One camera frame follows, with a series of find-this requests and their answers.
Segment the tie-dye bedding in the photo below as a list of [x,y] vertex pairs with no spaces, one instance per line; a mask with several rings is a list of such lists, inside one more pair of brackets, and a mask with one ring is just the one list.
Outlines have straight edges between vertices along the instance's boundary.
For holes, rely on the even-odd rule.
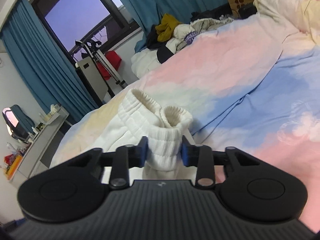
[[[308,202],[300,219],[318,231],[320,28],[313,21],[320,22],[320,15],[306,20],[313,34],[301,32],[301,24],[304,13],[320,4],[295,1],[256,0],[260,14],[201,34],[129,88],[145,91],[162,106],[188,110],[196,143],[215,150],[236,146],[301,179]],[[126,91],[66,134],[52,166],[80,154],[101,134]]]

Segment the window frame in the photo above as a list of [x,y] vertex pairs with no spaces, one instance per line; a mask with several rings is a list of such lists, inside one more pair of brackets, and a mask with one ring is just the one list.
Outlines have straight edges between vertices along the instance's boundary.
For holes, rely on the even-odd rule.
[[[106,18],[104,18],[101,22],[99,22],[95,27],[93,27],[82,39],[81,41],[85,41],[89,39],[89,37],[94,34],[96,30],[98,30],[100,27],[102,27],[102,23],[107,23],[109,20],[114,19],[117,24],[122,28],[119,32],[117,32],[115,35],[113,35],[108,41],[106,41],[102,46],[99,48],[102,53],[107,52],[109,49],[111,49],[114,45],[119,43],[122,39],[124,39],[126,36],[128,36],[130,33],[135,31],[139,28],[139,25],[136,21],[133,21],[131,23],[128,23],[127,20],[124,18],[124,16],[120,13],[117,6],[114,4],[112,0],[100,0],[101,3],[105,6],[105,8],[110,13]],[[75,59],[71,56],[71,52],[77,50],[77,47],[74,46],[70,51],[68,51],[62,42],[59,40],[57,35],[54,33],[52,28],[50,27],[47,20],[44,18],[43,14],[41,13],[39,7],[37,6],[39,0],[34,0],[32,2],[32,7],[35,10],[37,16],[39,17],[40,21],[46,28],[47,32],[50,36],[54,39],[54,41],[57,43],[57,45],[62,49],[63,53],[67,56],[69,61],[75,66]]]

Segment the red cloth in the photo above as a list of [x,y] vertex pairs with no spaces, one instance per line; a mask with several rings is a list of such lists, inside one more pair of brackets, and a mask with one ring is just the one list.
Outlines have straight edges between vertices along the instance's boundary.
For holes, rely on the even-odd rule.
[[[121,58],[118,56],[118,54],[115,51],[111,50],[106,52],[104,55],[107,58],[107,60],[111,63],[111,65],[115,68],[115,70],[118,71],[121,63]],[[98,66],[99,72],[103,76],[103,79],[108,80],[111,77],[109,72],[105,69],[105,67],[99,61],[97,62],[97,66]]]

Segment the white desk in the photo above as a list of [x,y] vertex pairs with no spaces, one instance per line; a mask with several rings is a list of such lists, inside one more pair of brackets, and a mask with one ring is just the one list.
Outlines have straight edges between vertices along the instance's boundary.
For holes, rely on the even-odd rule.
[[58,109],[57,113],[59,114],[58,117],[52,123],[46,125],[37,135],[13,174],[10,183],[16,188],[19,188],[26,179],[48,169],[41,163],[41,157],[69,116],[69,113],[62,106]]

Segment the bed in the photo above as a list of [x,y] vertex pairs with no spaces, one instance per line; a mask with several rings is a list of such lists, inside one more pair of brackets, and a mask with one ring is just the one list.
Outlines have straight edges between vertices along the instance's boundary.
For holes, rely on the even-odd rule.
[[307,187],[300,217],[320,230],[320,1],[255,0],[258,14],[194,42],[87,114],[63,138],[51,166],[100,136],[130,88],[193,116],[195,143],[242,149]]

